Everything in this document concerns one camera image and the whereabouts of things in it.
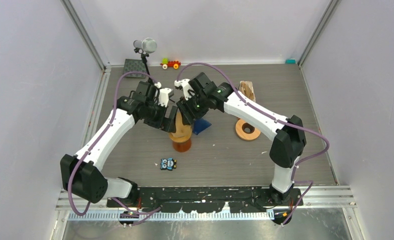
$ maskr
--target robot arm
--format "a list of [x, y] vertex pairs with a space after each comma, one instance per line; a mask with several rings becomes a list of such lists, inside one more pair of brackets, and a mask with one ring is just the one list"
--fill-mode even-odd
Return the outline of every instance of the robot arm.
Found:
[[102, 127], [92, 139], [74, 156], [68, 154], [60, 161], [63, 188], [68, 189], [71, 173], [84, 154], [88, 154], [76, 172], [72, 193], [92, 203], [102, 198], [118, 197], [125, 199], [134, 195], [138, 187], [134, 182], [122, 178], [109, 178], [101, 170], [122, 136], [139, 120], [165, 132], [175, 132], [177, 107], [173, 106], [169, 117], [165, 117], [169, 98], [173, 95], [170, 88], [161, 88], [160, 83], [153, 85], [141, 81], [131, 97], [122, 96], [117, 100], [116, 113], [113, 110]]
[[[216, 86], [203, 72], [192, 80], [175, 81], [175, 87], [182, 89], [184, 94], [184, 97], [177, 102], [177, 106], [184, 116], [184, 124], [192, 124], [196, 119], [203, 117], [209, 109], [218, 109], [221, 112], [245, 120], [272, 141], [269, 156], [275, 163], [275, 168], [270, 186], [270, 196], [274, 202], [281, 204], [293, 188], [293, 168], [306, 145], [305, 133], [276, 122], [247, 106], [234, 93], [234, 90], [228, 83], [224, 82]], [[302, 120], [295, 115], [287, 118], [276, 114], [251, 101], [242, 93], [238, 92], [238, 94], [246, 102], [274, 116], [277, 120], [303, 126]]]

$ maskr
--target orange ring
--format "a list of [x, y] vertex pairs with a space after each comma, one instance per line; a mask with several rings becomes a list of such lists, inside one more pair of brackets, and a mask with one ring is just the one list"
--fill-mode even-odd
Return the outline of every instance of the orange ring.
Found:
[[248, 124], [243, 119], [240, 119], [235, 124], [235, 132], [237, 133], [238, 137], [242, 140], [246, 141], [253, 141], [259, 137], [261, 131], [259, 131], [254, 126]]

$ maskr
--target toy train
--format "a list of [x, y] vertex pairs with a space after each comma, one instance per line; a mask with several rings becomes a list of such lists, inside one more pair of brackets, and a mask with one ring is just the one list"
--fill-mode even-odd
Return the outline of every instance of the toy train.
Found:
[[181, 62], [180, 61], [168, 61], [167, 58], [163, 58], [161, 60], [160, 65], [161, 65], [161, 68], [164, 70], [168, 69], [168, 67], [171, 67], [173, 69], [178, 69], [181, 66]]

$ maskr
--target small blue toy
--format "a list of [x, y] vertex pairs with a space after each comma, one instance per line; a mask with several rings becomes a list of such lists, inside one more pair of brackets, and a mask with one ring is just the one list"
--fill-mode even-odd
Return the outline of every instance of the small blue toy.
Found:
[[169, 170], [172, 171], [173, 169], [177, 168], [177, 160], [173, 159], [172, 157], [166, 159], [162, 158], [160, 162], [160, 170]]

